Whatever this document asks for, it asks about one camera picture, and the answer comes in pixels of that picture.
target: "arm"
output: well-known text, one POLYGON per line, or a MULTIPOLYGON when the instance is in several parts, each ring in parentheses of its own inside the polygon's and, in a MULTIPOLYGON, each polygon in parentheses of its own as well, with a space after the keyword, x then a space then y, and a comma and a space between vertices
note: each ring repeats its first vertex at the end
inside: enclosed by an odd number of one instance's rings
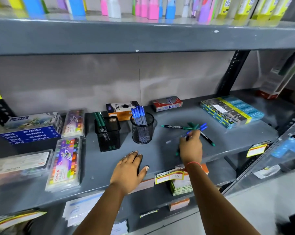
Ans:
POLYGON ((180 155, 186 165, 198 209, 207 235, 260 235, 258 231, 218 191, 201 166, 200 131, 190 133, 189 140, 180 140, 180 155))
POLYGON ((77 227, 74 235, 110 235, 124 196, 140 184, 149 169, 145 166, 137 174, 141 160, 142 154, 138 155, 138 151, 135 151, 118 162, 109 187, 77 227))

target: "mesh pen holder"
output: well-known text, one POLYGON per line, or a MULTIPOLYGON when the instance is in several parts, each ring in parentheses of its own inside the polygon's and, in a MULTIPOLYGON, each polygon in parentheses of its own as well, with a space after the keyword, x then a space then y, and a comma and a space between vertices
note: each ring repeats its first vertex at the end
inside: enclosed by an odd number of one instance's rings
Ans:
POLYGON ((116 116, 104 117, 107 132, 102 132, 94 120, 95 133, 97 134, 99 150, 101 152, 116 150, 120 148, 120 124, 116 116))
POLYGON ((145 118, 147 125, 138 125, 133 116, 130 118, 132 123, 132 139, 138 144, 147 144, 153 137, 154 117, 150 113, 145 112, 145 118))

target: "tiled floor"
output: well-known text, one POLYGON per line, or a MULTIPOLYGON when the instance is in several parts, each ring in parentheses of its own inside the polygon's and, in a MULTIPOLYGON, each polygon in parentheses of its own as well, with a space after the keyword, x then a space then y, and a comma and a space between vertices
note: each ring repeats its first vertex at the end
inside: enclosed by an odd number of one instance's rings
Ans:
MULTIPOLYGON (((263 235, 276 234, 276 221, 295 213, 295 172, 270 180, 227 199, 263 235)), ((198 209, 178 214, 130 235, 204 235, 198 209)))

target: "red thread bracelet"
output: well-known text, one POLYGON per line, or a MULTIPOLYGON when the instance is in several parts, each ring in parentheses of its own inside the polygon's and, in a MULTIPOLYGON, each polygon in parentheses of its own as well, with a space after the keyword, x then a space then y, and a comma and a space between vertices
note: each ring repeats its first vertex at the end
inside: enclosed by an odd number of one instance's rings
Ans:
POLYGON ((187 166, 189 165, 189 164, 191 164, 191 163, 196 163, 196 164, 199 164, 199 166, 202 168, 202 166, 200 165, 200 163, 198 163, 198 162, 188 162, 186 165, 185 165, 185 169, 187 170, 187 166))

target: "hand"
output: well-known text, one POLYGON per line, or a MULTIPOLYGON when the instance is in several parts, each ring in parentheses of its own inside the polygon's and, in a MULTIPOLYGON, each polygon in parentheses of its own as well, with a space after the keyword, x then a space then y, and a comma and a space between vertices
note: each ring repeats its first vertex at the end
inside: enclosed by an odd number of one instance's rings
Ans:
POLYGON ((188 141, 186 138, 180 138, 180 157, 184 165, 189 162, 201 163, 203 151, 200 134, 199 130, 193 130, 189 133, 188 141))
POLYGON ((145 177, 148 166, 145 166, 139 174, 138 167, 142 161, 142 154, 138 155, 138 151, 129 153, 122 158, 114 169, 110 178, 110 184, 118 186, 124 195, 133 191, 145 177))

